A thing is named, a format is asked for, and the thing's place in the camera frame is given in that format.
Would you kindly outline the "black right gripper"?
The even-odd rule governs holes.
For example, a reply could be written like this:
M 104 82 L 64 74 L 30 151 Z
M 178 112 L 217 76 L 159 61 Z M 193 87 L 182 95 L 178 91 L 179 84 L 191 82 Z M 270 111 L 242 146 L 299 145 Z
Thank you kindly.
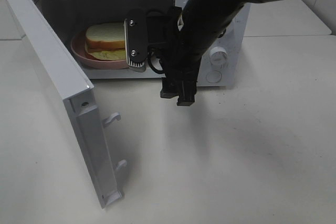
M 147 62 L 155 73 L 166 75 L 162 78 L 160 97 L 177 97 L 177 106 L 190 106 L 195 102 L 201 61 L 187 57 L 190 46 L 181 39 L 178 29 L 180 19 L 182 8 L 177 6 L 171 6 L 166 13 L 159 9 L 146 12 Z

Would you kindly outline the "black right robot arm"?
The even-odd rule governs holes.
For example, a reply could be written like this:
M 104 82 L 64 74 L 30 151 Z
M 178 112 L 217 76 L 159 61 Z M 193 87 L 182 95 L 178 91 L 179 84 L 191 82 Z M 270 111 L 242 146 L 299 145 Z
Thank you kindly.
M 203 54 L 245 4 L 274 1 L 280 0 L 188 0 L 183 8 L 148 17 L 149 56 L 158 58 L 163 76 L 160 96 L 177 98 L 179 106 L 193 104 Z

